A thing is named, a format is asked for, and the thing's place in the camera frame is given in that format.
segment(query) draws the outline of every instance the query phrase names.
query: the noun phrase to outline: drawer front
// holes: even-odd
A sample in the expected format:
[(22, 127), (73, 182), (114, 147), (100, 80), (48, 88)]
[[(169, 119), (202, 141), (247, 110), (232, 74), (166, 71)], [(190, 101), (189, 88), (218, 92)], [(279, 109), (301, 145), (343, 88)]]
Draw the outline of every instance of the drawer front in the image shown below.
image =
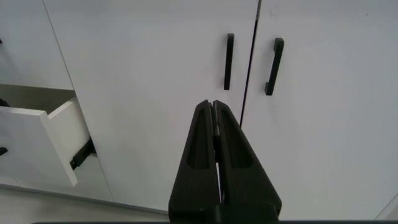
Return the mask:
[(0, 4), (0, 83), (72, 90), (43, 2)]
[(46, 112), (0, 107), (0, 175), (74, 186), (75, 174)]

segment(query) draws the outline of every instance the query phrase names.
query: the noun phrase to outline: cabinet door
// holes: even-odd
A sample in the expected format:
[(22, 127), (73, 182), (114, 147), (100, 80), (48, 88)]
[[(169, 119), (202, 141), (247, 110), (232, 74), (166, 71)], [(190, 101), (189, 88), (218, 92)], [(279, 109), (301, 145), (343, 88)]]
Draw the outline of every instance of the cabinet door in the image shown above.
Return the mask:
[(0, 39), (0, 83), (73, 89), (43, 1), (0, 1)]
[[(373, 219), (398, 192), (398, 2), (263, 1), (243, 131), (281, 219)], [(274, 93), (264, 93), (284, 39)]]
[(114, 201), (167, 210), (196, 105), (220, 100), (240, 118), (257, 1), (45, 5)]

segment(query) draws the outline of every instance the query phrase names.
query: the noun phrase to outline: floor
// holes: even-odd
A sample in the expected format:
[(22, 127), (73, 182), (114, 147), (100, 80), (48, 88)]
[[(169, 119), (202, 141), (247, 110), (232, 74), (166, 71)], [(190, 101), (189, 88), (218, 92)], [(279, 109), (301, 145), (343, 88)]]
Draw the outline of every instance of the floor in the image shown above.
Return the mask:
[(166, 215), (69, 198), (0, 189), (0, 223), (167, 222)]

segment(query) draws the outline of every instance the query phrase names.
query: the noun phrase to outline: open drawer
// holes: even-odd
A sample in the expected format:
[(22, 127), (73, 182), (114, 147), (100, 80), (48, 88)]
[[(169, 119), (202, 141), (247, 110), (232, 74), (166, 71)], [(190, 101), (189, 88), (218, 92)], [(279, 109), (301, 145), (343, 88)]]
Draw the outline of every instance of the open drawer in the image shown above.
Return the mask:
[(90, 140), (74, 91), (0, 85), (0, 175), (77, 183), (71, 161)]

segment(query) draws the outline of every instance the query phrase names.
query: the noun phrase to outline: black handle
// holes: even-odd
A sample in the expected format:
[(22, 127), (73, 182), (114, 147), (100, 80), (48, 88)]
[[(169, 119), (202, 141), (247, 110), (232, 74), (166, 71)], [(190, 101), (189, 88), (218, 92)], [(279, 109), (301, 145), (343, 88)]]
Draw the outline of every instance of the black handle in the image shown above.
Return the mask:
[(6, 147), (0, 147), (0, 156), (2, 156), (6, 152), (8, 152)]
[(234, 52), (234, 34), (228, 34), (228, 40), (226, 43), (224, 90), (229, 90), (229, 84), (231, 83), (231, 66), (232, 66), (233, 52)]
[(269, 81), (266, 83), (266, 95), (272, 96), (274, 92), (276, 76), (278, 75), (278, 69), (280, 64), (280, 58), (282, 57), (282, 51), (284, 50), (285, 42), (282, 38), (275, 38), (274, 44), (274, 63), (272, 63), (271, 75), (269, 76)]

